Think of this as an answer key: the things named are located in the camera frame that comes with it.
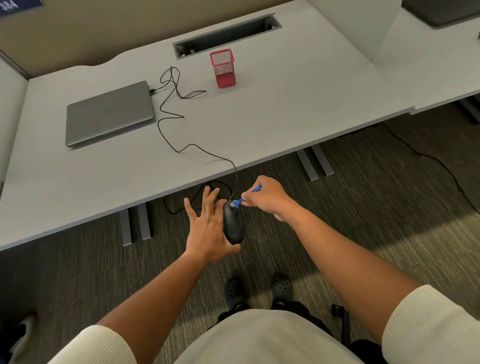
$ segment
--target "sleeve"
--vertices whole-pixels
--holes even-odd
[[[48,364],[137,364],[127,342],[105,326],[84,329]]]
[[[390,364],[480,363],[480,323],[431,286],[398,305],[382,337]]]

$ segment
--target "white desk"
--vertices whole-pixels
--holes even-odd
[[[276,13],[283,28],[230,44],[237,85],[218,89],[209,52],[177,60],[172,43]],[[73,67],[30,81],[0,199],[0,249],[231,173],[226,161],[197,150],[173,152],[152,124],[71,150],[67,105],[147,80],[159,86],[169,66],[180,90],[197,100],[165,108],[176,147],[197,143],[239,169],[382,121],[411,108],[379,71],[305,0],[286,3],[120,54],[95,67]],[[166,92],[154,96],[156,116]]]
[[[374,64],[411,98],[415,112],[480,92],[480,18],[433,29],[400,10]]]

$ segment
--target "laptop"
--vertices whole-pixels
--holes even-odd
[[[68,105],[65,145],[98,141],[154,118],[148,83],[141,81]]]
[[[402,6],[433,27],[480,15],[480,0],[403,0]]]

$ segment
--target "black cable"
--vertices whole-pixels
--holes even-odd
[[[480,211],[475,207],[475,205],[470,201],[470,199],[467,197],[467,195],[465,194],[465,191],[463,190],[463,188],[460,186],[460,183],[458,182],[458,180],[456,179],[456,177],[454,176],[454,174],[451,172],[450,169],[448,169],[448,167],[440,160],[438,159],[437,157],[432,157],[432,156],[429,156],[427,154],[423,154],[419,151],[417,151],[414,147],[412,147],[410,144],[408,144],[405,140],[403,140],[402,138],[400,138],[398,135],[396,135],[394,132],[392,132],[388,126],[386,126],[385,123],[383,123],[384,127],[386,130],[388,130],[388,132],[396,139],[398,139],[400,142],[402,142],[403,144],[405,144],[407,147],[409,147],[417,156],[419,157],[427,157],[427,158],[430,158],[430,159],[433,159],[433,160],[436,160],[438,163],[440,163],[442,165],[443,168],[445,168],[445,170],[452,176],[453,180],[455,181],[455,184],[458,188],[458,190],[460,191],[460,193],[463,195],[463,197],[465,197],[466,201],[470,204],[470,206],[472,206],[472,209],[474,209],[479,215],[480,215]]]
[[[213,184],[213,183],[220,183],[220,184],[224,185],[225,187],[227,187],[229,193],[232,193],[232,189],[231,189],[230,186],[227,185],[226,183],[223,183],[222,181],[216,181],[216,180],[215,180],[215,181],[210,181],[210,182],[204,183],[204,184],[198,189],[198,191],[195,192],[195,194],[193,195],[192,199],[190,200],[190,203],[193,203],[193,201],[196,199],[196,197],[199,195],[199,193],[204,189],[204,187],[205,187],[205,186],[210,186],[211,183],[212,183],[212,184]],[[185,209],[185,207],[182,207],[182,208],[180,208],[180,209],[178,209],[178,210],[175,210],[175,211],[170,210],[169,207],[167,206],[167,203],[166,203],[166,201],[165,201],[165,198],[166,198],[166,197],[163,198],[163,206],[165,206],[165,210],[167,210],[167,212],[168,212],[170,215],[179,214],[180,212],[182,212],[182,211]]]
[[[178,72],[178,77],[177,77],[177,80],[175,81],[175,78],[173,77],[173,70],[176,70]],[[168,80],[163,80],[164,76],[170,71],[170,78]],[[176,113],[173,113],[173,112],[169,112],[169,111],[165,111],[162,109],[163,105],[167,102],[167,100],[170,98],[170,96],[172,96],[172,94],[174,92],[177,93],[177,96],[180,98],[180,99],[185,99],[185,100],[188,100],[188,99],[191,99],[191,98],[194,98],[194,97],[197,97],[197,96],[200,96],[204,93],[206,93],[206,90],[198,90],[198,91],[192,91],[190,92],[189,94],[185,95],[185,96],[182,96],[180,94],[180,91],[178,89],[178,84],[179,84],[179,80],[180,80],[180,71],[177,67],[170,67],[169,69],[167,69],[165,72],[163,72],[163,74],[160,76],[160,83],[162,84],[161,87],[159,88],[152,88],[150,90],[150,95],[154,95],[156,94],[159,90],[163,89],[164,87],[166,87],[168,84],[170,83],[173,83],[174,84],[174,87],[173,87],[173,90],[169,93],[169,95],[167,96],[167,98],[165,100],[163,100],[162,104],[160,105],[160,111],[161,112],[164,112],[166,114],[169,114],[169,115],[172,115],[172,116],[166,116],[166,117],[163,117],[161,118],[160,120],[158,120],[158,122],[156,123],[157,125],[157,128],[158,128],[158,131],[160,132],[160,134],[162,135],[163,139],[165,139],[165,141],[167,142],[167,144],[170,146],[170,148],[172,148],[175,152],[177,153],[181,153],[182,151],[184,151],[185,149],[187,149],[189,146],[195,146],[197,147],[198,149],[200,149],[201,151],[205,152],[206,154],[209,154],[213,157],[216,157],[216,158],[220,158],[220,159],[223,159],[223,160],[226,160],[228,162],[230,162],[235,170],[235,174],[236,174],[236,182],[235,182],[235,188],[232,189],[225,183],[221,182],[221,181],[212,181],[212,182],[217,182],[217,183],[221,183],[223,185],[225,185],[228,190],[231,192],[231,196],[230,196],[230,200],[233,198],[233,195],[235,194],[236,190],[237,190],[237,187],[238,187],[238,184],[239,184],[239,174],[238,174],[238,171],[237,171],[237,167],[235,166],[235,163],[233,163],[233,161],[231,161],[230,159],[228,158],[224,158],[224,157],[221,157],[221,156],[218,156],[216,154],[213,154],[213,153],[210,153],[210,152],[207,152],[205,149],[201,148],[200,146],[198,146],[197,144],[194,144],[194,143],[190,143],[188,145],[186,145],[185,147],[183,147],[182,149],[180,150],[177,150],[174,148],[174,146],[172,144],[170,144],[170,142],[167,140],[167,138],[163,135],[162,131],[160,130],[160,122],[162,120],[166,120],[166,119],[182,119],[184,118],[185,116],[184,115],[180,115],[180,114],[176,114]],[[206,186],[208,185],[207,183],[204,184],[198,191],[197,193],[195,194],[195,196],[193,197],[192,201],[195,199],[195,197],[200,193],[200,191]],[[179,212],[183,211],[185,208],[181,208],[180,210],[178,211],[170,211],[170,209],[167,207],[167,204],[165,202],[165,199],[163,200],[164,202],[164,206],[165,206],[165,209],[168,211],[168,213],[172,214],[172,215],[176,215],[178,214]]]

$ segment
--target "brush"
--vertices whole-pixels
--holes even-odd
[[[260,191],[261,189],[262,189],[262,185],[259,184],[258,187],[256,187],[252,192],[257,192],[257,191]],[[240,200],[233,200],[230,203],[230,207],[239,208],[242,202],[243,202],[243,198],[241,198]]]

